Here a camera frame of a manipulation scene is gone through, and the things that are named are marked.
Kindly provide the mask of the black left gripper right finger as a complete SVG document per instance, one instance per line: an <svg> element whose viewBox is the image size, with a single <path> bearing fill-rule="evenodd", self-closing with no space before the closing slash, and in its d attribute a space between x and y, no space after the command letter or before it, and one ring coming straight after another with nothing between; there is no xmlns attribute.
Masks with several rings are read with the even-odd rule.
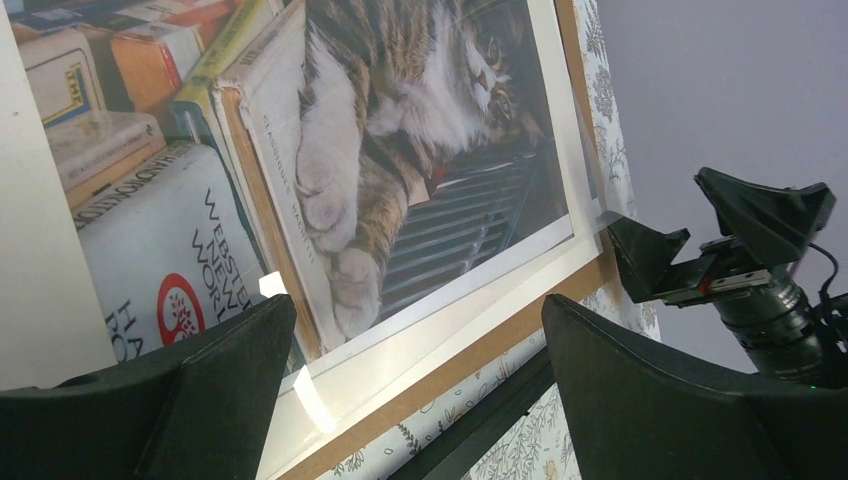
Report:
<svg viewBox="0 0 848 480"><path fill-rule="evenodd" d="M845 390L715 365L562 295L547 350L585 479L843 479Z"/></svg>

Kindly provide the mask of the white mat board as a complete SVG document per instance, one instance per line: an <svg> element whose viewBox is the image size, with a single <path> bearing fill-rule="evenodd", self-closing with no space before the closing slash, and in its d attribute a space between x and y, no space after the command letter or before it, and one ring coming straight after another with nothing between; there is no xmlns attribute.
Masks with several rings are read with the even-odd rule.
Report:
<svg viewBox="0 0 848 480"><path fill-rule="evenodd" d="M569 1L1 6L1 475L286 479L601 254Z"/></svg>

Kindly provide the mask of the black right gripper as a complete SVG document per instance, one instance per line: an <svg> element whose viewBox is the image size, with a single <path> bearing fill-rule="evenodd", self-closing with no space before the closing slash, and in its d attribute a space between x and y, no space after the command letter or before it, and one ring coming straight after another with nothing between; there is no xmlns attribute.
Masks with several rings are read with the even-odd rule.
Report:
<svg viewBox="0 0 848 480"><path fill-rule="evenodd" d="M691 235L656 231L615 211L598 221L612 242L622 286L634 303L662 298L710 304L759 373L822 388L847 386L847 295L827 279L813 306L785 264L800 260L825 228L836 198L823 182L804 188L754 184L703 167L695 182L724 236L674 265Z"/></svg>

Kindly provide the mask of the cat photo print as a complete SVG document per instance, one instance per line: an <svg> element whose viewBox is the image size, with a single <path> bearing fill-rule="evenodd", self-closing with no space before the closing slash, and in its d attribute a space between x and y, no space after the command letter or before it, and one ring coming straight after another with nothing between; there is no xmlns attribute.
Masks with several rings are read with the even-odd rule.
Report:
<svg viewBox="0 0 848 480"><path fill-rule="evenodd" d="M295 361L572 234L544 1L88 1L12 12L118 361L278 273Z"/></svg>

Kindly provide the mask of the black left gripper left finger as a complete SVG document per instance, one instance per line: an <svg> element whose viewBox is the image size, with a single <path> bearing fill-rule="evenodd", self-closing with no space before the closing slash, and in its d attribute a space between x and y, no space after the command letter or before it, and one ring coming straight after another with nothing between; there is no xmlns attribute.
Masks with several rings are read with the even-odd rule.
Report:
<svg viewBox="0 0 848 480"><path fill-rule="evenodd" d="M292 299L53 388L1 395L5 479L252 479L293 342Z"/></svg>

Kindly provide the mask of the black picture frame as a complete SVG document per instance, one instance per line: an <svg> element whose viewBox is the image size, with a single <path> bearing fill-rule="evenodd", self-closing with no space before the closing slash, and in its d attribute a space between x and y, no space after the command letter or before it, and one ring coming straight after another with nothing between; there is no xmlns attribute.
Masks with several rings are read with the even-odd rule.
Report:
<svg viewBox="0 0 848 480"><path fill-rule="evenodd" d="M390 477L395 480L459 479L555 383L548 349L542 348Z"/></svg>

